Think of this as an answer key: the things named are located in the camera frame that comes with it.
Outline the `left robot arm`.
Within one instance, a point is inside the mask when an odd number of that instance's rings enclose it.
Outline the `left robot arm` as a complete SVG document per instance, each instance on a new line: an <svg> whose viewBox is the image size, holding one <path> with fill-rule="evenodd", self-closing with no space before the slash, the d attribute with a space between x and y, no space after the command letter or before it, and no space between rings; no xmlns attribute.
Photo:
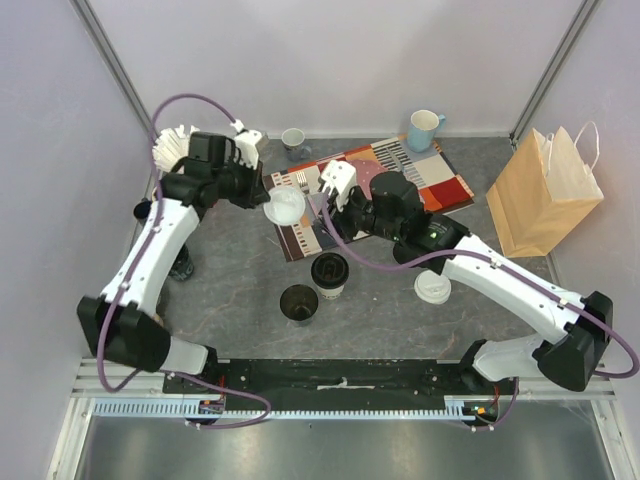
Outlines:
<svg viewBox="0 0 640 480"><path fill-rule="evenodd" d="M211 347L172 336L155 320L158 299L186 240L218 201L243 209L268 201L259 151L266 137L244 130L234 138L195 132L188 153L160 180L144 228L117 274L97 297L85 296L77 315L91 353L147 372L184 372L208 393L219 382Z"/></svg>

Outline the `black lid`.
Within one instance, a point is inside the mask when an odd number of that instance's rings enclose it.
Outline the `black lid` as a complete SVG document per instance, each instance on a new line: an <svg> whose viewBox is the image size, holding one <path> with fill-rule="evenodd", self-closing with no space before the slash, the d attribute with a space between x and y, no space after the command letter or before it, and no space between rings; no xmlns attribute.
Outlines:
<svg viewBox="0 0 640 480"><path fill-rule="evenodd" d="M347 282L349 274L347 260L337 253L322 253L311 264L312 280L323 289L342 287Z"/></svg>

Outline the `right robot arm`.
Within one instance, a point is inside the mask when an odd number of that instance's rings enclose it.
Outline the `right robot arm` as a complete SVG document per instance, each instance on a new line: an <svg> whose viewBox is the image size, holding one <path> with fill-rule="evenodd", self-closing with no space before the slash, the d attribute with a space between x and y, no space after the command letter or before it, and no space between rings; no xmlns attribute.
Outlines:
<svg viewBox="0 0 640 480"><path fill-rule="evenodd" d="M519 339L474 342L457 371L465 391L481 393L521 376L586 389L611 339L608 296L564 290L502 257L459 222L425 210L417 187L399 172L374 176L365 193L352 165L336 167L321 177L331 232L347 240L360 232L389 240L399 264L471 287L534 329Z"/></svg>

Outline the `white paper cup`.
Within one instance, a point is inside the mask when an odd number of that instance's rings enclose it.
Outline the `white paper cup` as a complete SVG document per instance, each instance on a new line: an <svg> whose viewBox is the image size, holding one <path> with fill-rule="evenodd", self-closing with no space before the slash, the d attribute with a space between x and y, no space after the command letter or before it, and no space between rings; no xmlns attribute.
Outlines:
<svg viewBox="0 0 640 480"><path fill-rule="evenodd" d="M343 289L344 289L345 281L326 281L320 280L316 283L318 291L320 294L328 300L333 300L338 298Z"/></svg>

